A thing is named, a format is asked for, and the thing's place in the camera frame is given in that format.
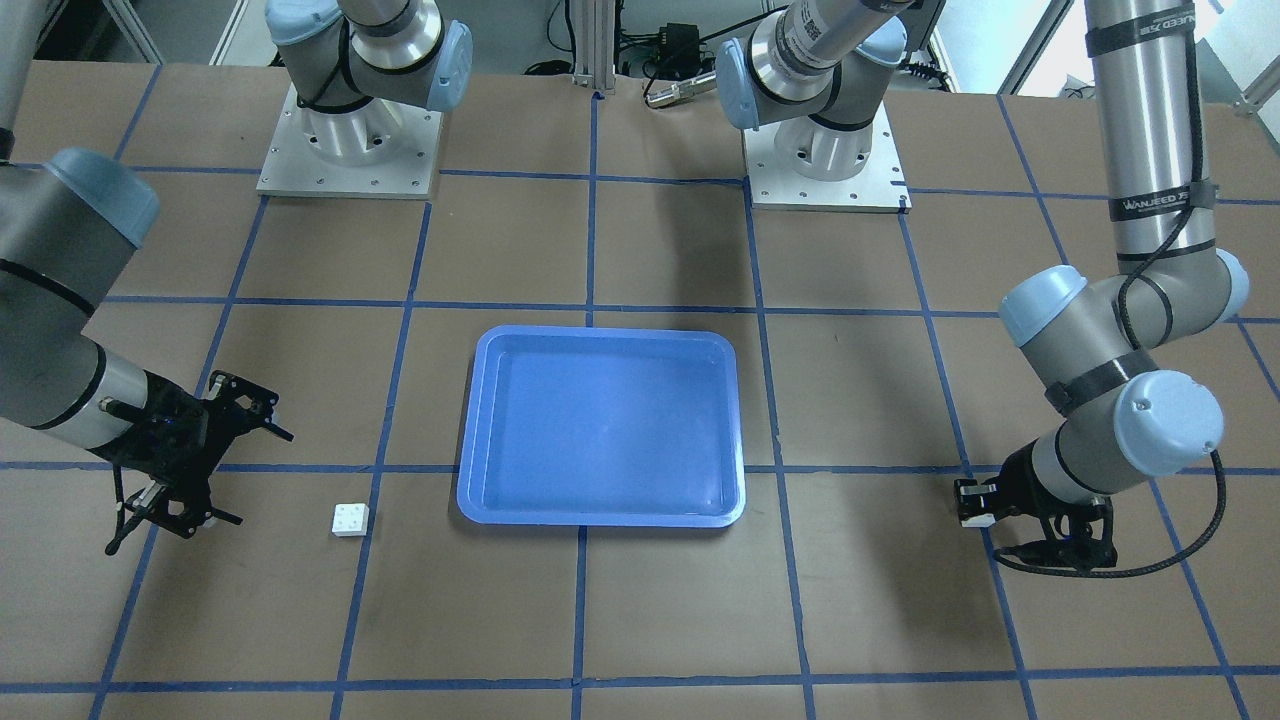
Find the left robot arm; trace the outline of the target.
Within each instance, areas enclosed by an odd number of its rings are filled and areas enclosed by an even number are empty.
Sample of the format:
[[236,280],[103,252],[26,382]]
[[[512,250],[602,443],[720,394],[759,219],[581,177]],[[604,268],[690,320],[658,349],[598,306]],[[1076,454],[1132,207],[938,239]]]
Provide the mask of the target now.
[[[719,104],[740,129],[795,129],[796,169],[813,179],[822,152],[867,143],[890,74],[905,56],[904,1],[794,1],[763,15],[748,40],[716,53]],[[1062,424],[1011,454],[988,480],[955,484],[964,527],[1036,518],[1042,538],[998,548],[995,561],[1046,577],[1119,579],[1180,562],[1213,536],[1226,507],[1212,392],[1158,366],[1152,351],[1236,315],[1251,279],[1219,249],[1190,1],[1088,1],[1117,273],[1088,281],[1056,265],[998,306],[1015,347]],[[1215,471],[1210,524],[1183,552],[1121,570],[1115,495],[1203,459]]]

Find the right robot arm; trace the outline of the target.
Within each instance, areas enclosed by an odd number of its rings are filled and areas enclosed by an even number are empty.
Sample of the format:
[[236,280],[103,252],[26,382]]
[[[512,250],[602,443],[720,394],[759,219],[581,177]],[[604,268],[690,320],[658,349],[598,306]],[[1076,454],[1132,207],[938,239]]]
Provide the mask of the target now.
[[[156,220],[156,192],[120,161],[63,149],[37,169],[10,161],[17,108],[45,19],[3,4],[1,411],[143,473],[115,491],[105,548],[148,521],[192,537],[241,524],[212,502],[211,474],[242,436],[284,441],[275,392],[214,372],[195,396],[84,333]],[[474,35],[434,1],[270,1],[265,20],[291,77],[257,188],[268,196],[425,199],[443,117],[462,101]]]

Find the white block near left arm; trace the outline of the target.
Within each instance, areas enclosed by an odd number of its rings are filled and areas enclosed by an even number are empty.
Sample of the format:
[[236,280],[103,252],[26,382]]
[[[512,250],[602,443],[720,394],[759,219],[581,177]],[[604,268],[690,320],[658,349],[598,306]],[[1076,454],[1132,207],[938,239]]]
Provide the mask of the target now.
[[330,533],[334,537],[369,534],[372,511],[367,503],[337,503],[333,509]]

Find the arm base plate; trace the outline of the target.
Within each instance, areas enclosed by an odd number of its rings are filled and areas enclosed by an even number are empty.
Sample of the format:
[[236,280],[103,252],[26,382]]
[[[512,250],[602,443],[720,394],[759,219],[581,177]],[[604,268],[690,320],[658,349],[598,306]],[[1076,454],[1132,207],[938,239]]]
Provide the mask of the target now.
[[433,195],[445,114],[374,99],[347,114],[305,109],[289,88],[256,190],[294,199]]
[[742,132],[751,205],[781,211],[906,213],[913,208],[884,104],[869,126],[808,117]]

